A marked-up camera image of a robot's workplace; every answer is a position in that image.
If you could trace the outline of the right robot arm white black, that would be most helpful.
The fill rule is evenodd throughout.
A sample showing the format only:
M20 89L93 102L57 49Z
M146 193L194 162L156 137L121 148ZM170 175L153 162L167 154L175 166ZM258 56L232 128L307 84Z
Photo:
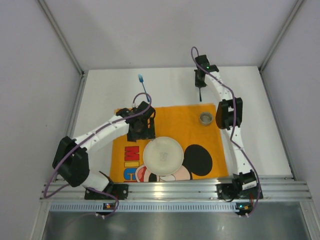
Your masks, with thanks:
M248 197L252 201L261 197L258 173L245 153L241 136L243 120L243 100L221 79L220 70L211 65L206 55L192 57L196 65L195 86L199 89L209 87L215 94L218 107L215 114L217 127L229 138L232 159L232 188L222 196L235 198Z

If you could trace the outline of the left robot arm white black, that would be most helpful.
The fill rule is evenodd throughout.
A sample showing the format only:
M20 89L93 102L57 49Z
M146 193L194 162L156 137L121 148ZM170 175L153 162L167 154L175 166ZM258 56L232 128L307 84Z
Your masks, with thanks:
M122 108L101 126L76 138L65 136L59 142L52 167L73 188L83 186L99 194L111 194L113 181L89 166L89 151L98 151L113 140L151 140L155 134L156 110L148 102L132 109Z

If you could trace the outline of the cream round plate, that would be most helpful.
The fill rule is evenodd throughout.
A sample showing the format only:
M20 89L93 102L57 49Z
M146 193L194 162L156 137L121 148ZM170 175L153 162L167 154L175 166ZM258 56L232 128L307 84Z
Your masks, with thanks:
M161 136L151 140L143 150L145 167L158 176L175 173L183 164L184 151L173 138Z

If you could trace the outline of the small grey metal cup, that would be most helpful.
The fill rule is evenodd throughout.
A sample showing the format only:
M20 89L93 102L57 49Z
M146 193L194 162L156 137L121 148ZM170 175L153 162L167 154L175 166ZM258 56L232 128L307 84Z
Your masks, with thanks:
M210 112L202 112L199 116L199 122L202 126L209 126L213 122L213 115Z

